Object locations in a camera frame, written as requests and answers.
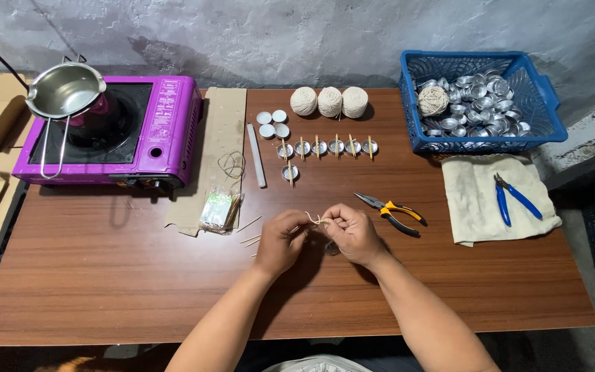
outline ball of twine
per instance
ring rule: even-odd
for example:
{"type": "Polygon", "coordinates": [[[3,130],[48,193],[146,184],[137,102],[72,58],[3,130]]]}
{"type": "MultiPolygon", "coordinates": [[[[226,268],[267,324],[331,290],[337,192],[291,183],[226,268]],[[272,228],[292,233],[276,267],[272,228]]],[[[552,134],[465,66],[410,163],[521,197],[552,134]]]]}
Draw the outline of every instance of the ball of twine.
{"type": "Polygon", "coordinates": [[[369,95],[359,87],[349,87],[343,91],[341,97],[343,97],[342,112],[349,118],[360,117],[369,103],[369,95]]]}
{"type": "Polygon", "coordinates": [[[327,118],[333,118],[341,113],[343,98],[335,87],[323,88],[318,95],[318,111],[327,118]]]}
{"type": "Polygon", "coordinates": [[[291,96],[291,109],[301,116],[311,114],[316,109],[317,104],[316,92],[309,87],[300,87],[291,96]]]}
{"type": "Polygon", "coordinates": [[[419,93],[417,106],[424,116],[442,114],[449,104],[449,97],[440,87],[428,87],[419,93]]]}

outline wood grain tabletop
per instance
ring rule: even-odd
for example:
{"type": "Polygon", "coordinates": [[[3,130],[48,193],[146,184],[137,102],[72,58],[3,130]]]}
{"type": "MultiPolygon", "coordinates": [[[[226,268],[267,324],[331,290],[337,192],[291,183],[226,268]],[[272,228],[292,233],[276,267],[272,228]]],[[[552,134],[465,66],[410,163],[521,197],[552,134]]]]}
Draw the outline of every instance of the wood grain tabletop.
{"type": "MultiPolygon", "coordinates": [[[[181,342],[252,263],[257,245],[243,248],[239,241],[287,208],[315,215],[336,203],[366,210],[392,253],[474,331],[595,325],[560,228],[473,248],[453,243],[440,163],[410,150],[398,89],[368,89],[365,116],[340,121],[293,114],[292,92],[249,90],[247,121],[284,109],[291,144],[300,136],[312,142],[316,134],[325,140],[335,133],[360,140],[370,134],[379,144],[374,161],[295,158],[300,177],[292,189],[280,175],[281,141],[258,136],[268,184],[259,189],[245,139],[241,225],[263,217],[229,236],[192,238],[165,227],[171,201],[153,190],[32,185],[0,266],[0,345],[181,342]],[[414,208],[428,227],[401,215],[421,238],[403,235],[353,191],[414,208]]],[[[270,289],[252,338],[400,333],[373,276],[342,255],[324,256],[325,242],[314,235],[270,289]]]]}

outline bag of toothpicks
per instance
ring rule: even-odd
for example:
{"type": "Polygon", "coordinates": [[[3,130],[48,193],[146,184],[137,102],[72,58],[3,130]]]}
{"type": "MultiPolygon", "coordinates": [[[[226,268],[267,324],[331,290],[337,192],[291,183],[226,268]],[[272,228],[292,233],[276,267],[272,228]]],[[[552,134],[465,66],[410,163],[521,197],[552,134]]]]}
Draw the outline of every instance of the bag of toothpicks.
{"type": "Polygon", "coordinates": [[[218,234],[231,230],[242,196],[228,187],[211,186],[199,217],[199,228],[218,234]]]}

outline man's right hand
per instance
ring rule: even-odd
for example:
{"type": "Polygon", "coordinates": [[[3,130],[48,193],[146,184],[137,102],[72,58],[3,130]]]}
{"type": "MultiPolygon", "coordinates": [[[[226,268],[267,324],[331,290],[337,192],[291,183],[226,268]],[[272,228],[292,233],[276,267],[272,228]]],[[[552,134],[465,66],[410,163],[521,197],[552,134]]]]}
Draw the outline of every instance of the man's right hand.
{"type": "Polygon", "coordinates": [[[374,224],[363,210],[337,204],[325,212],[323,219],[326,220],[326,235],[352,262],[368,268],[378,259],[389,255],[374,224]]]}

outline portable gas stove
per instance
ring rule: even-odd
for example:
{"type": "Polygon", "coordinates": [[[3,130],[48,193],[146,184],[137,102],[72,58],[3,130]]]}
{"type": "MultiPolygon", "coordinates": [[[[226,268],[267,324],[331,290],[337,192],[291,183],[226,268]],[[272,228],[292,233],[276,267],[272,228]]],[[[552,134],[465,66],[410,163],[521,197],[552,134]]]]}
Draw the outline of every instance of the portable gas stove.
{"type": "MultiPolygon", "coordinates": [[[[48,126],[37,118],[12,174],[39,185],[111,183],[163,190],[187,185],[202,103],[194,79],[105,76],[104,80],[121,108],[112,130],[98,138],[69,134],[61,172],[47,179],[41,176],[40,163],[48,126]]],[[[62,141],[63,124],[53,122],[45,173],[59,171],[62,141]]]]}

